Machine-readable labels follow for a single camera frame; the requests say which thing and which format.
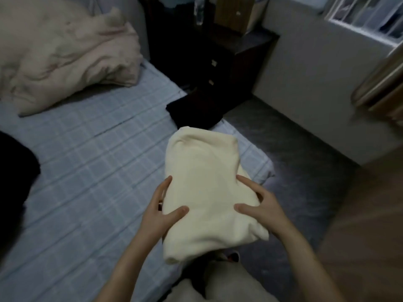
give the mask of person's left hand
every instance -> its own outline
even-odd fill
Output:
[[[138,234],[145,237],[152,247],[167,233],[169,228],[189,212],[189,207],[186,206],[181,206],[166,215],[159,211],[159,204],[162,203],[171,181],[172,176],[169,176],[156,188],[141,220]]]

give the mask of nightstand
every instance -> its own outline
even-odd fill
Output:
[[[257,27],[246,35],[216,25],[215,6],[206,3],[204,24],[194,22],[193,4],[144,7],[151,63],[180,87],[214,97],[223,113],[248,99],[278,35]]]

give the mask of forearm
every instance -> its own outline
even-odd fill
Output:
[[[141,267],[153,246],[143,233],[136,234],[95,302],[130,301]]]
[[[344,302],[304,236],[294,227],[279,235],[300,288],[308,302]]]

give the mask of folded sweater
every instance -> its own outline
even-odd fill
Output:
[[[240,164],[234,136],[182,127],[169,139],[165,173],[173,180],[162,212],[168,214],[182,205],[190,209],[165,237],[168,264],[211,250],[268,240],[268,231],[261,224],[233,207],[235,203],[259,205],[255,192],[235,177],[249,176]]]

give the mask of bed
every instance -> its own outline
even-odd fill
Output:
[[[137,86],[94,86],[48,111],[19,118],[0,102],[0,130],[29,147],[42,173],[26,201],[23,231],[0,268],[4,301],[91,301],[136,233],[177,130],[167,103],[185,93],[147,61]],[[227,121],[241,163],[263,183],[270,159]],[[140,272],[135,301],[156,301],[180,276],[159,243]]]

